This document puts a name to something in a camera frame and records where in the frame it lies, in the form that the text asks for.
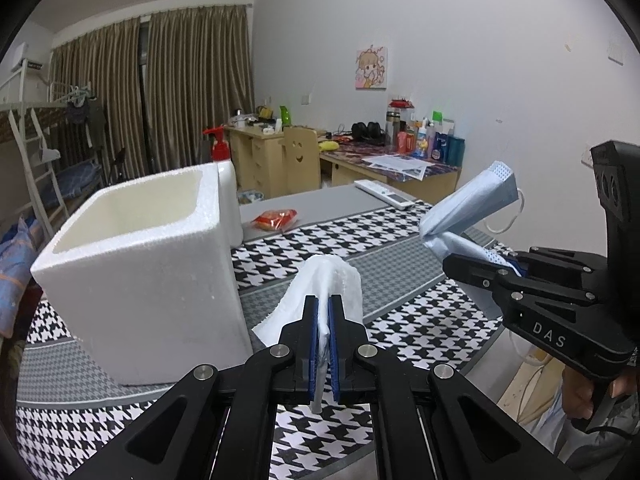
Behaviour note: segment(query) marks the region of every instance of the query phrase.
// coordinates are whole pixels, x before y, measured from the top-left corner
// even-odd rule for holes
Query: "brown striped curtain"
[[[246,6],[153,14],[146,70],[156,170],[198,164],[204,128],[254,110]]]
[[[54,49],[52,81],[73,86],[91,83],[106,112],[107,135],[103,163],[126,148],[129,178],[148,174],[142,127],[142,102],[138,76],[140,19],[113,23]],[[60,150],[62,166],[86,160],[84,127],[64,124],[52,131],[52,144]]]

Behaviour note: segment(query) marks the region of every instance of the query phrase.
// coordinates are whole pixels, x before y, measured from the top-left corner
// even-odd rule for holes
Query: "wall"
[[[85,20],[69,25],[58,31],[53,38],[53,48],[60,46],[67,41],[71,41],[78,36],[88,33],[96,28],[104,27],[111,23],[121,22],[136,16],[148,16],[154,12],[162,10],[181,9],[183,7],[200,7],[213,5],[251,5],[254,0],[155,0],[144,4],[137,4],[123,9],[115,9],[110,12],[96,14]],[[247,20],[249,25],[249,37],[252,36],[253,8],[247,9]]]
[[[52,39],[53,33],[50,30],[27,20],[16,35],[7,54],[0,61],[0,83],[4,82],[11,74],[14,50],[22,42],[29,45],[27,56],[30,59],[44,63],[40,73],[46,80]],[[18,78],[14,78],[10,86],[0,91],[0,101],[3,103],[16,102],[18,100],[18,85]],[[27,101],[46,101],[47,86],[37,76],[28,75],[24,84],[24,96]],[[2,183],[0,186],[0,219],[2,219],[29,201],[20,152],[15,142],[0,144],[0,183]]]
[[[355,52],[371,43],[389,47],[386,92],[354,89]],[[256,102],[286,104],[295,123],[382,122],[398,94],[442,110],[466,138],[461,182],[499,159],[524,189],[502,240],[605,251],[580,158],[587,144],[640,142],[640,56],[603,0],[255,0],[254,71]]]

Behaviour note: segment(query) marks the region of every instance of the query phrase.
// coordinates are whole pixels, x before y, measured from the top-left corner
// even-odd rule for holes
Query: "black and white tablecloth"
[[[300,265],[313,254],[337,254],[362,277],[370,340],[402,360],[428,368],[448,361],[462,369],[499,326],[489,321],[418,239],[428,206],[382,208],[304,226],[245,243],[232,259],[242,308],[252,328],[276,307]],[[505,248],[477,230],[466,233],[493,250]],[[116,384],[73,339],[43,300],[24,351],[17,394],[20,454],[41,480],[64,479],[148,408],[170,384]],[[270,476],[303,478],[355,457],[372,443],[368,406],[336,406],[325,386],[322,413],[278,407]]]

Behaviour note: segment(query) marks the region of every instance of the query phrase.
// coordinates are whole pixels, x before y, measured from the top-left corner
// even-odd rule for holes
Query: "metal screw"
[[[274,357],[286,357],[289,355],[289,347],[287,345],[273,345],[269,349],[269,353]]]
[[[450,379],[453,377],[453,368],[451,368],[449,365],[441,364],[441,365],[437,365],[433,369],[433,373],[439,379]]]
[[[362,357],[374,357],[378,353],[378,349],[373,345],[360,345],[358,354]]]
[[[200,365],[194,368],[193,376],[199,381],[206,381],[213,376],[213,368],[209,365]]]

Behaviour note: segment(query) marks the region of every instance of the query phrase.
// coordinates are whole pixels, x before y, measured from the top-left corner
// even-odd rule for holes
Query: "cartoon picture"
[[[356,88],[386,88],[386,46],[358,51]]]

